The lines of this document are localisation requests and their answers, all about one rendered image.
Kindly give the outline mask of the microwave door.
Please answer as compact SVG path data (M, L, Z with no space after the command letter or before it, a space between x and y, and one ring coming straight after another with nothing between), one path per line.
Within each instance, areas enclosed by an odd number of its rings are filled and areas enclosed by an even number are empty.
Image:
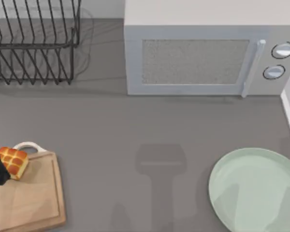
M265 26L124 27L130 95L241 95Z

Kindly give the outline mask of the pale microwave oven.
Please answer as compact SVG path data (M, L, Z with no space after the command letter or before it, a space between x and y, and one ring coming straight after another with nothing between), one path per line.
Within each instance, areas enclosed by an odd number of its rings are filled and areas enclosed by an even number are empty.
M277 44L290 42L290 0L126 0L124 27L132 26L265 26L269 38L249 94L280 95L290 77L290 56L272 57ZM275 80L263 77L267 67L282 65Z

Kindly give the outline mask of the pale green plate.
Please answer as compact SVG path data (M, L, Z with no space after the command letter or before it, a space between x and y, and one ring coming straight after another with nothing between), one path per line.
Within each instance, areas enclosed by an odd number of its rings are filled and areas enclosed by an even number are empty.
M250 147L224 155L208 195L231 232L290 232L290 159L279 153Z

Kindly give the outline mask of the small microwave knob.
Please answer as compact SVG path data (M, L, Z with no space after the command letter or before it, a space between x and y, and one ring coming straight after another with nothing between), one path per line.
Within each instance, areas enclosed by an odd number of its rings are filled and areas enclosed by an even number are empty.
M283 76L285 68L282 65L267 67L263 72L263 77L268 80L275 80Z

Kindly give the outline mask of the golden bread loaf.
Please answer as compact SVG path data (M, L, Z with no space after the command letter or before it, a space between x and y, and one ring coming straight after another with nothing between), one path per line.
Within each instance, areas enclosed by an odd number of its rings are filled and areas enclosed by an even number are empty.
M10 147L0 148L0 160L7 169L11 179L20 180L25 171L29 158L25 151Z

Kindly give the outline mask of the wooden cutting board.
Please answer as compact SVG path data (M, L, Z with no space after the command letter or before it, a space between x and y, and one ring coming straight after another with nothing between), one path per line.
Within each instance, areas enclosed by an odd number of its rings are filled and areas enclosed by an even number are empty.
M45 232L66 223L65 202L57 156L36 143L22 142L14 149L35 148L19 180L0 186L0 232Z

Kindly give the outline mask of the large microwave knob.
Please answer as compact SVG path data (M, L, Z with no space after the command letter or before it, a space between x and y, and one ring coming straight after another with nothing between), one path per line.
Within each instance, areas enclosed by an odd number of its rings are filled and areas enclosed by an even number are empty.
M277 44L271 51L272 57L276 59L285 59L290 56L290 42Z

